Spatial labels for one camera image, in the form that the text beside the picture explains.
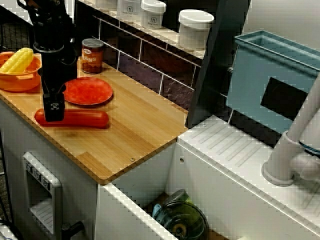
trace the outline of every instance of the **white cabinet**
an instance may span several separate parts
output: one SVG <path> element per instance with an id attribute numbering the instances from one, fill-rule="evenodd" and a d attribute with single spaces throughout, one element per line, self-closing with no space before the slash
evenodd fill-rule
<path id="1" fill-rule="evenodd" d="M 99 186 L 95 240 L 176 239 L 142 208 L 165 192 L 185 189 L 209 227 L 229 240 L 319 240 L 178 143 L 106 186 Z"/>
<path id="2" fill-rule="evenodd" d="M 2 100 L 0 100 L 0 130 L 14 224 L 23 234 L 23 238 L 26 240 L 60 240 L 59 234 L 54 239 L 49 238 L 41 230 L 30 211 L 29 191 L 24 181 L 26 175 L 24 156 L 29 152 L 61 184 L 62 209 L 57 208 L 57 211 L 61 211 L 62 223 L 73 225 L 81 221 L 84 224 L 85 231 L 80 232 L 72 240 L 93 240 L 98 184 Z M 41 184 L 38 184 L 38 193 L 41 191 L 46 192 Z"/>

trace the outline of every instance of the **can label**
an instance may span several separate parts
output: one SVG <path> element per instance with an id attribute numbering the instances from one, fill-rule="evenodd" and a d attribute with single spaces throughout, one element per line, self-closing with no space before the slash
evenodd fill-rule
<path id="1" fill-rule="evenodd" d="M 92 52 L 87 48 L 82 49 L 81 69 L 90 74 L 98 74 L 102 71 L 103 51 Z"/>
<path id="2" fill-rule="evenodd" d="M 158 16 L 148 16 L 148 27 L 150 28 L 159 28 L 160 20 Z"/>

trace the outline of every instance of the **bamboo cutting board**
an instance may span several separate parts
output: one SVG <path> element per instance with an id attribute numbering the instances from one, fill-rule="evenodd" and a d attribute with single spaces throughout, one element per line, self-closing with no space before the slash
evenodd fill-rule
<path id="1" fill-rule="evenodd" d="M 40 86 L 25 93 L 0 90 L 0 99 L 99 184 L 143 163 L 188 130 L 184 127 L 186 110 L 107 64 L 100 74 L 78 70 L 78 77 L 85 76 L 102 79 L 113 89 L 107 104 L 92 108 L 108 114 L 106 129 L 40 126 L 34 118 L 43 108 Z M 80 108 L 68 102 L 65 107 Z"/>

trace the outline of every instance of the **white wall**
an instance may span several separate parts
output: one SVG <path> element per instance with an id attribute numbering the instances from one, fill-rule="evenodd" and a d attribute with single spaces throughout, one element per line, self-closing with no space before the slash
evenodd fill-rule
<path id="1" fill-rule="evenodd" d="M 74 18 L 74 8 L 75 8 L 75 0 L 64 0 L 66 12 Z M 0 0 L 0 6 L 6 8 L 7 10 L 11 11 L 12 13 L 16 14 L 18 17 L 22 18 L 23 20 L 27 21 L 28 23 L 32 24 L 29 18 L 29 14 L 26 10 L 19 7 L 17 4 L 17 0 Z"/>
<path id="2" fill-rule="evenodd" d="M 320 51 L 320 0 L 251 0 L 243 33 L 261 29 Z"/>

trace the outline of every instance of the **shelf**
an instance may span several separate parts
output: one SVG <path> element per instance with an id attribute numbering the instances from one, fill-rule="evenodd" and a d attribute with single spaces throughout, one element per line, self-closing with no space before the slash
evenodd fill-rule
<path id="1" fill-rule="evenodd" d="M 140 30 L 152 37 L 154 37 L 155 39 L 158 39 L 164 43 L 167 43 L 168 45 L 171 45 L 175 48 L 177 48 L 178 50 L 184 51 L 190 55 L 193 55 L 201 60 L 204 59 L 206 50 L 200 50 L 200 51 L 194 51 L 194 50 L 189 50 L 186 48 L 181 47 L 178 44 L 178 38 L 179 38 L 179 34 L 175 31 L 172 31 L 168 28 L 162 27 L 160 29 L 148 29 L 148 28 L 144 28 L 141 26 L 140 22 L 129 22 L 129 21 L 125 21 L 122 20 L 120 18 L 117 17 L 117 11 L 112 11 L 112 10 L 108 10 L 105 8 L 100 8 L 96 6 L 96 0 L 79 0 L 79 2 L 84 3 L 112 18 L 115 18 L 117 20 L 119 20 L 120 22 L 123 22 L 137 30 Z"/>

